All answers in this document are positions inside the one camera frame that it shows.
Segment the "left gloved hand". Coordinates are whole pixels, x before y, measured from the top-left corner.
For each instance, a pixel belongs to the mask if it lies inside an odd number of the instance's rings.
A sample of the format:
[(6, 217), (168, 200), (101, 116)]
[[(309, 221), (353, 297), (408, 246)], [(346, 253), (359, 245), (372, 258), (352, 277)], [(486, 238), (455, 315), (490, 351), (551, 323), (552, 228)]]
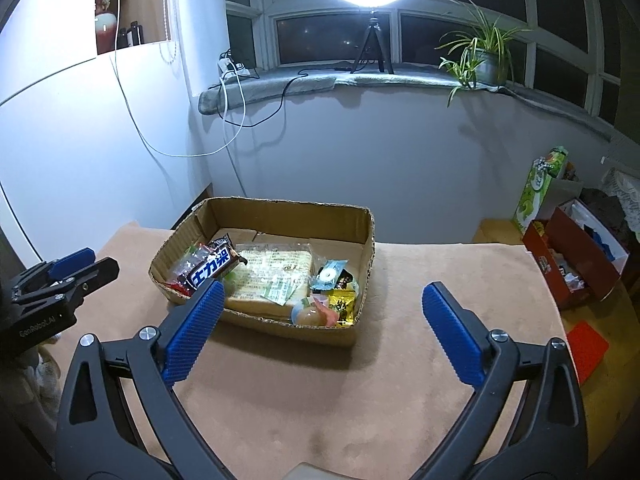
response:
[(17, 358), (1, 360), (1, 399), (28, 429), (54, 431), (60, 407), (61, 369), (49, 347), (56, 337)]

